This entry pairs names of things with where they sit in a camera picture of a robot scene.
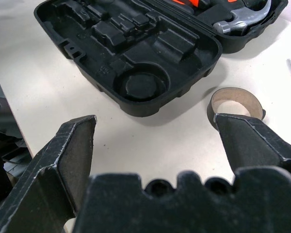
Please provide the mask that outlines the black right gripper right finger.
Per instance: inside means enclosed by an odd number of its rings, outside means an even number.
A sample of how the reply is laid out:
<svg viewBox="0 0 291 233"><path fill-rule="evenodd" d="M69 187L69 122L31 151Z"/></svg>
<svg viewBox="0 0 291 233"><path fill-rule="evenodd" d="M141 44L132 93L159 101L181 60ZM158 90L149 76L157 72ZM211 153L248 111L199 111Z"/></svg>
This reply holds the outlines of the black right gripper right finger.
<svg viewBox="0 0 291 233"><path fill-rule="evenodd" d="M291 144L262 120L220 113L214 122L233 172L243 167L277 166L291 174Z"/></svg>

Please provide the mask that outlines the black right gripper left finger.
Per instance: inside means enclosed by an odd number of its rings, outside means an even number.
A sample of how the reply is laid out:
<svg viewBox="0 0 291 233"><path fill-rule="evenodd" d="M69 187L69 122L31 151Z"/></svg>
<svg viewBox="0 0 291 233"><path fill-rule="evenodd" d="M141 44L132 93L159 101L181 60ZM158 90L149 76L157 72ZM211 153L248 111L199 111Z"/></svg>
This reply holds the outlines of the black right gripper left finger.
<svg viewBox="0 0 291 233"><path fill-rule="evenodd" d="M97 118L63 123L0 206L0 233L62 233L87 186Z"/></svg>

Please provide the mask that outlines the black electrical tape roll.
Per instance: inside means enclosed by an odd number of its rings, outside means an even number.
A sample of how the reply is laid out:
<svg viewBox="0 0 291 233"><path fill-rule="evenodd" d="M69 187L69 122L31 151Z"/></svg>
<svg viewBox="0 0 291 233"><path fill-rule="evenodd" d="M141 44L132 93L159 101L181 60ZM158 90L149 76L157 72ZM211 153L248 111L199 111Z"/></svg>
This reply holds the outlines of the black electrical tape roll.
<svg viewBox="0 0 291 233"><path fill-rule="evenodd" d="M234 101L241 104L250 114L250 117L255 117L264 120L266 111L263 109L260 101L251 92L237 87L225 87L215 91L207 106L207 116L210 124L218 130L215 123L215 115L218 113L217 104L223 101Z"/></svg>

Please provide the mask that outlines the black tool case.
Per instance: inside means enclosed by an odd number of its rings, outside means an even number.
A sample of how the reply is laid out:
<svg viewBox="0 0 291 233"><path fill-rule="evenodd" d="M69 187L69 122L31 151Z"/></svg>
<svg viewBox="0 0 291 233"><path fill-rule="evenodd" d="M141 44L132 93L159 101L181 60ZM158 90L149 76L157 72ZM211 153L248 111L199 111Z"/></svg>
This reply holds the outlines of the black tool case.
<svg viewBox="0 0 291 233"><path fill-rule="evenodd" d="M208 76L224 53L242 50L273 24L289 0L272 0L244 35L218 33L229 16L212 0L46 0L34 16L81 74L125 113L148 117Z"/></svg>

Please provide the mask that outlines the grey claw hammer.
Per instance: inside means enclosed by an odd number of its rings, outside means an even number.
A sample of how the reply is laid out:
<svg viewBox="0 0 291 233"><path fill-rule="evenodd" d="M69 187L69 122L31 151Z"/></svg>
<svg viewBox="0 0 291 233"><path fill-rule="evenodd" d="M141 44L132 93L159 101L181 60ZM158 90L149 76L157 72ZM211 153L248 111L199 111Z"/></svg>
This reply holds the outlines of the grey claw hammer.
<svg viewBox="0 0 291 233"><path fill-rule="evenodd" d="M213 24L214 29L221 34L244 35L248 27L266 18L272 0L212 0L216 5L227 10L229 16Z"/></svg>

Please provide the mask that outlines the orange handled pliers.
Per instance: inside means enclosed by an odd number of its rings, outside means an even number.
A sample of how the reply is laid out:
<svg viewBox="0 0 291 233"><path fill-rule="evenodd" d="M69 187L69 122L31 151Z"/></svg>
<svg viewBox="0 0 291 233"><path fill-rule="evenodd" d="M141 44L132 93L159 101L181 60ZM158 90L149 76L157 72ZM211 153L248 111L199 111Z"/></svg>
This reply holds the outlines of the orange handled pliers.
<svg viewBox="0 0 291 233"><path fill-rule="evenodd" d="M199 5L199 0L173 0L173 1L182 5L188 5L190 7L198 7Z"/></svg>

